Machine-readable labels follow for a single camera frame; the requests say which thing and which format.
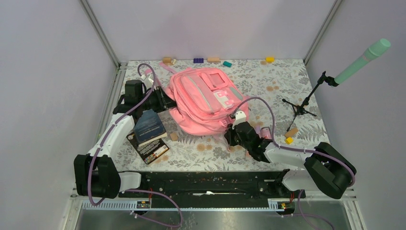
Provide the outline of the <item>pink student backpack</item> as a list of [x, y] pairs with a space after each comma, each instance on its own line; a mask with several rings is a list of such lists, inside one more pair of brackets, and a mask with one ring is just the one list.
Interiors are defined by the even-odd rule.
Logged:
[[230, 78], [217, 68], [187, 68], [172, 73], [165, 93], [177, 107], [169, 114], [186, 133], [195, 136], [213, 136], [227, 148], [224, 134], [232, 125], [234, 111], [245, 112], [248, 121], [249, 106], [245, 96]]

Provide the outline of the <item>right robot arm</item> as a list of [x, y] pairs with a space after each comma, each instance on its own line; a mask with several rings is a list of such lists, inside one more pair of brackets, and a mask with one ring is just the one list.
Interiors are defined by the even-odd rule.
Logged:
[[296, 190], [318, 190], [330, 198], [341, 199], [355, 183], [355, 167], [326, 142], [313, 149], [278, 145], [271, 138], [260, 137], [248, 122], [228, 125], [224, 137], [230, 146], [240, 145], [256, 161], [297, 167], [282, 173], [275, 183], [278, 196], [287, 197]]

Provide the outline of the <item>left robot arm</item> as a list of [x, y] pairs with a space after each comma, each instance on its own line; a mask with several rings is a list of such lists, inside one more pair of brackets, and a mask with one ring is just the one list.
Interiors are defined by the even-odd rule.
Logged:
[[141, 123], [143, 114], [152, 110], [164, 112], [176, 107], [160, 86], [147, 87], [141, 80], [128, 80], [105, 132], [95, 146], [74, 159], [77, 193], [80, 196], [115, 198], [129, 190], [137, 197], [148, 192], [148, 183], [138, 172], [118, 172], [115, 159], [125, 138], [135, 125]]

